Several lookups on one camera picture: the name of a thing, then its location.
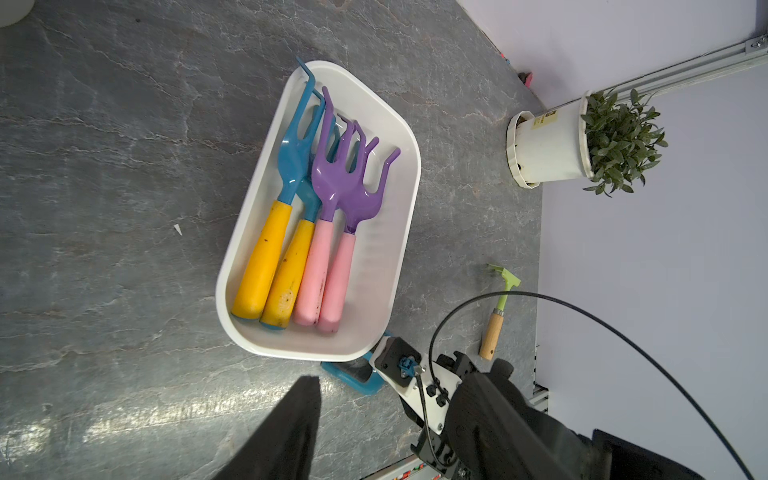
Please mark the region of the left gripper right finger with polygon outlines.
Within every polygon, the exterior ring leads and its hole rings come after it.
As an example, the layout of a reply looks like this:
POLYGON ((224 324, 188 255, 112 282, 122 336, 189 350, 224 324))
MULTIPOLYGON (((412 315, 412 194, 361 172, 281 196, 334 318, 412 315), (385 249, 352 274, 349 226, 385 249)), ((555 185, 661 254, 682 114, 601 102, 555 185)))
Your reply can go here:
POLYGON ((582 441, 507 380, 472 373, 450 400, 448 443, 479 479, 580 479, 582 441))

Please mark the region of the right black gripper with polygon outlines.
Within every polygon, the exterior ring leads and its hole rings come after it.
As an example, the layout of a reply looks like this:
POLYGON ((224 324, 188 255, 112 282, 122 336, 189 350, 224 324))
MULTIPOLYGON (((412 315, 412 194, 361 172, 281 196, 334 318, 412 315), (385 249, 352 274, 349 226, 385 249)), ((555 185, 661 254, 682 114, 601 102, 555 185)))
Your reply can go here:
POLYGON ((410 378, 405 396, 401 397, 406 416, 421 430, 418 441, 411 446, 411 450, 443 478, 472 479, 470 469, 449 445, 446 417, 451 396, 463 377, 476 372, 477 368, 466 354, 458 351, 452 356, 440 354, 432 366, 447 394, 434 386, 429 371, 425 369, 421 376, 410 378))

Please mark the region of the teal fork yellow handle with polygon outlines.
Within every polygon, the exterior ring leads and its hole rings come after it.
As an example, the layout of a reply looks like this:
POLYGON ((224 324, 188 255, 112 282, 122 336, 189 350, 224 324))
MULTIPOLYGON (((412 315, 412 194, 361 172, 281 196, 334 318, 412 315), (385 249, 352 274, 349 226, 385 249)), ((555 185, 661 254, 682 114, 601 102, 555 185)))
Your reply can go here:
POLYGON ((328 374, 341 380, 362 395, 375 395, 385 385, 385 380, 375 367, 375 360, 381 354, 381 344, 390 336, 391 333, 386 330, 362 357, 346 362, 322 362, 321 366, 328 374))

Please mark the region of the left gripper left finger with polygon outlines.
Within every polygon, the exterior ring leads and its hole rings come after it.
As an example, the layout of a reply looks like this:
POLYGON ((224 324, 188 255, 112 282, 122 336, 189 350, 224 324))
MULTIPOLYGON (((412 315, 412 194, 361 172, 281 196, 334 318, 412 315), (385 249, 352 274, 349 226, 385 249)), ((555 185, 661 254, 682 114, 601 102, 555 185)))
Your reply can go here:
POLYGON ((316 376, 300 377, 217 479, 307 479, 321 412, 316 376))

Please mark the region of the purple rake pink handle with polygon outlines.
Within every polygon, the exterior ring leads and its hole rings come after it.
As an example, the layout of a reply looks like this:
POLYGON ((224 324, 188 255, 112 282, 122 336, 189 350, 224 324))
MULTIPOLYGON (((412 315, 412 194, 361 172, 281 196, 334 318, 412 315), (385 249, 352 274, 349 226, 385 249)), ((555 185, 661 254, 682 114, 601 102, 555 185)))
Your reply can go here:
MULTIPOLYGON (((314 160, 319 156, 324 156, 332 162, 335 160, 336 152, 330 156, 327 152, 327 146, 335 126, 335 108, 330 92, 326 87, 322 89, 322 95, 325 98, 325 111, 314 160)), ((314 160, 310 170, 311 184, 314 160)), ((313 238, 294 308, 294 320, 302 326, 317 325, 318 323, 325 279, 345 226, 345 217, 341 210, 335 211, 332 223, 320 220, 321 207, 316 218, 313 238)))
POLYGON ((330 162, 324 156, 314 160, 312 184, 322 202, 319 219, 332 223, 336 210, 341 210, 345 217, 344 231, 330 263, 319 311, 317 328, 325 333, 337 332, 341 323, 357 227, 379 213, 390 167, 401 154, 396 148, 387 157, 377 190, 369 191, 364 185, 364 176, 368 158, 378 142, 378 138, 367 141, 360 124, 349 121, 339 141, 335 160, 330 162))

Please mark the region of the teal rake yellow handle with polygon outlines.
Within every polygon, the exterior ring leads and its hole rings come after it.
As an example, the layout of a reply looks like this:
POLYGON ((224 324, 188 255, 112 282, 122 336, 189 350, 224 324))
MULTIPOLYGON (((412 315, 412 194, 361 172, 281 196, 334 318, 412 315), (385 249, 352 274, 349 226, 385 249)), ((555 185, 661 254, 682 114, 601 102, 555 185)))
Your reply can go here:
POLYGON ((275 267, 269 295, 260 317, 261 323, 275 329, 284 329, 289 324, 305 270, 315 220, 321 205, 311 184, 310 167, 312 143, 321 124, 323 112, 322 105, 315 106, 305 136, 299 138, 298 127, 304 108, 298 107, 280 147, 279 172, 283 180, 283 189, 272 208, 272 211, 279 216, 278 221, 271 222, 268 227, 279 230, 281 236, 285 235, 287 221, 292 211, 291 203, 295 197, 299 197, 302 201, 304 211, 287 252, 275 267))
POLYGON ((316 89, 316 78, 303 61, 298 62, 308 80, 293 118, 283 136, 278 151, 278 172, 282 189, 273 202, 267 220, 249 258, 236 294, 231 313, 245 320, 259 320, 264 313, 268 293, 275 278, 286 229, 292 213, 292 202, 299 197, 304 204, 304 220, 313 223, 321 202, 311 185, 311 147, 322 119, 325 98, 316 89), (311 97, 320 104, 303 137, 299 125, 311 97))

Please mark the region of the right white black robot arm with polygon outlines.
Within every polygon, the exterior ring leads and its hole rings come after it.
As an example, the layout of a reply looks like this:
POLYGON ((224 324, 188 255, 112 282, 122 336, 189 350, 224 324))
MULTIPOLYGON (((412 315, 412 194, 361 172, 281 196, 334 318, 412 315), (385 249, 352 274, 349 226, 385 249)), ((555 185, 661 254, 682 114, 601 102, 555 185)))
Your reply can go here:
POLYGON ((493 362, 480 372, 461 353, 438 366, 453 390, 426 384, 413 358, 400 372, 413 383, 416 406, 404 407, 421 428, 412 450, 448 479, 696 479, 698 473, 602 430, 578 434, 536 409, 510 377, 513 366, 493 362))

